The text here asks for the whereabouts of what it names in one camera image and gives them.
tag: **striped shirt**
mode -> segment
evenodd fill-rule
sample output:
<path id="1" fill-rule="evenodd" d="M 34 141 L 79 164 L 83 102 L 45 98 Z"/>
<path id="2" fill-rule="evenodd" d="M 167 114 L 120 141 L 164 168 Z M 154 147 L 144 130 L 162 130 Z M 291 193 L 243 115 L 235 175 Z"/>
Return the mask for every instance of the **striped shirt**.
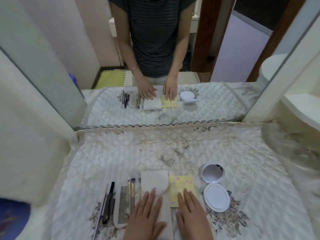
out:
<path id="1" fill-rule="evenodd" d="M 109 0 L 128 13 L 133 52 L 144 76 L 168 75 L 180 14 L 195 0 Z"/>

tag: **person's left hand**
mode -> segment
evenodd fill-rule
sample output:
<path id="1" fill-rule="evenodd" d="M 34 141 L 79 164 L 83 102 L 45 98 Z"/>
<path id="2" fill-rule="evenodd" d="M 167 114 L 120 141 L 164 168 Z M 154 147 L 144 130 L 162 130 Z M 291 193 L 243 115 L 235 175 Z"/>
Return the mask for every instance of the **person's left hand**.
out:
<path id="1" fill-rule="evenodd" d="M 123 240 L 156 240 L 163 229 L 166 222 L 158 222 L 158 215 L 162 205 L 162 197 L 159 197 L 154 207 L 156 189 L 153 189 L 149 195 L 146 192 L 133 210 L 129 218 L 128 225 L 125 229 Z"/>
<path id="2" fill-rule="evenodd" d="M 170 101 L 175 100 L 178 91 L 178 79 L 174 76 L 168 76 L 163 85 L 162 93 L 165 99 Z"/>

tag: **brown floor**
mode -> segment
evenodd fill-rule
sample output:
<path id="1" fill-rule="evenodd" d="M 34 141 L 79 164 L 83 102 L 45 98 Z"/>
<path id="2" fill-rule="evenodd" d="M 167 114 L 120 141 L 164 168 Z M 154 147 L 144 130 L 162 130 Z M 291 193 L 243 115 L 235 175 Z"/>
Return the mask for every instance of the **brown floor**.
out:
<path id="1" fill-rule="evenodd" d="M 211 72 L 198 72 L 198 77 L 200 79 L 200 82 L 208 83 L 211 79 Z"/>

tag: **person's right hand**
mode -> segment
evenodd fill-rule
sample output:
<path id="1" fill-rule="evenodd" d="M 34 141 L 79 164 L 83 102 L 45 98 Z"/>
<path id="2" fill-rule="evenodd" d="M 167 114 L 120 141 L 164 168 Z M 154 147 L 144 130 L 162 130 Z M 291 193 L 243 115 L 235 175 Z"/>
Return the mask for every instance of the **person's right hand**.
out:
<path id="1" fill-rule="evenodd" d="M 178 193 L 177 220 L 182 240 L 214 240 L 206 213 L 198 199 L 186 189 Z"/>
<path id="2" fill-rule="evenodd" d="M 152 100 L 154 97 L 156 97 L 155 91 L 157 91 L 157 89 L 152 86 L 150 81 L 145 76 L 137 79 L 137 83 L 139 94 L 143 99 Z"/>

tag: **forearm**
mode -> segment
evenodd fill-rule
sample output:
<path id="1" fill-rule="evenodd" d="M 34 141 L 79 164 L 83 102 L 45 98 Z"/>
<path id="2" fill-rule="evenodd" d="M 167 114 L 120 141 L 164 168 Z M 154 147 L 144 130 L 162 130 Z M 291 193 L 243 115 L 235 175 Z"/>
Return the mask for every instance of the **forearm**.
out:
<path id="1" fill-rule="evenodd" d="M 187 53 L 188 43 L 189 36 L 183 37 L 177 42 L 173 54 L 173 62 L 170 68 L 169 76 L 178 78 L 179 71 L 182 68 L 182 62 Z"/>
<path id="2" fill-rule="evenodd" d="M 142 77 L 143 74 L 138 68 L 138 63 L 134 56 L 134 51 L 132 49 L 131 44 L 129 42 L 124 42 L 124 41 L 123 42 L 119 41 L 118 44 L 119 44 L 122 59 L 127 64 L 130 71 L 132 71 L 135 68 L 133 71 L 133 75 L 136 79 L 140 79 L 140 77 Z"/>

